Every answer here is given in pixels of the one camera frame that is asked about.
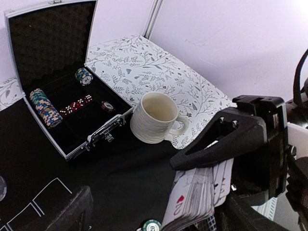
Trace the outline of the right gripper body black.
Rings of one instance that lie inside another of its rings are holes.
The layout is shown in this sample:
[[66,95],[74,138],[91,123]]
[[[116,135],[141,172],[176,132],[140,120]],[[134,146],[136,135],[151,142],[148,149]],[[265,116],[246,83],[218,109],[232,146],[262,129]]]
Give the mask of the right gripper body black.
[[286,189],[288,131],[287,111],[280,97],[241,95],[233,98],[241,111],[262,118],[266,127],[266,144],[236,157],[232,183],[235,194],[250,206],[262,205]]

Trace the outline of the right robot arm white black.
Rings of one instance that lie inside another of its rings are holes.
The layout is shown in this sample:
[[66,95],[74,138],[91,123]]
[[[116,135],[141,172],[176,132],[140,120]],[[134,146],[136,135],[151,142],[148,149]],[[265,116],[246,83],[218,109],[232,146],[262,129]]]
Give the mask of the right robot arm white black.
[[234,107],[218,111],[186,148],[170,160],[174,170],[212,167],[233,159],[232,183],[217,213],[220,231],[281,231],[282,226],[253,209],[286,193],[308,228],[308,86],[300,83],[307,61],[301,57],[293,83],[293,98],[240,95]]

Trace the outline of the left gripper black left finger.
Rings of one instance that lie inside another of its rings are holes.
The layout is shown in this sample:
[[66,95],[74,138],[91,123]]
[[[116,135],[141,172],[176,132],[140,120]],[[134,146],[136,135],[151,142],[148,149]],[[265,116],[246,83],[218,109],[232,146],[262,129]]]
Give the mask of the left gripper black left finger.
[[30,208],[39,212],[38,218],[31,217],[23,210],[14,218],[15,231],[88,231],[90,229],[93,197],[89,186],[81,186],[57,197],[45,188],[33,200]]

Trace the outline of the clear round dealer button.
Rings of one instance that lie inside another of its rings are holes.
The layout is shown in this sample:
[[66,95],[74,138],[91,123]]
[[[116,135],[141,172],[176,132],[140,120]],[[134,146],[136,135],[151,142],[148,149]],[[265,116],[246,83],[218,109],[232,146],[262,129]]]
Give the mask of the clear round dealer button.
[[7,184],[5,179],[0,176],[0,201],[2,201],[7,193]]

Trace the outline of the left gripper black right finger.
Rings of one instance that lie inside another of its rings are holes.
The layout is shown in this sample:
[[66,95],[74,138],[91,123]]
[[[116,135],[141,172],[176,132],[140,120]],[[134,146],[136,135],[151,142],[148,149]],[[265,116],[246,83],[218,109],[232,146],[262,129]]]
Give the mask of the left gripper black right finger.
[[285,231],[286,228],[255,211],[238,196],[227,196],[215,208],[218,231]]

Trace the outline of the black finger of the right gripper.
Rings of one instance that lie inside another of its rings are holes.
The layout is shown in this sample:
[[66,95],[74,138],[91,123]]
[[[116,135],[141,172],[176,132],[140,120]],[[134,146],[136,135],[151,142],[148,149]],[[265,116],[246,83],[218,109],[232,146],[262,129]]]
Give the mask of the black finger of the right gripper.
[[170,159],[173,170],[212,167],[267,143],[265,121],[235,107],[218,111],[186,148]]

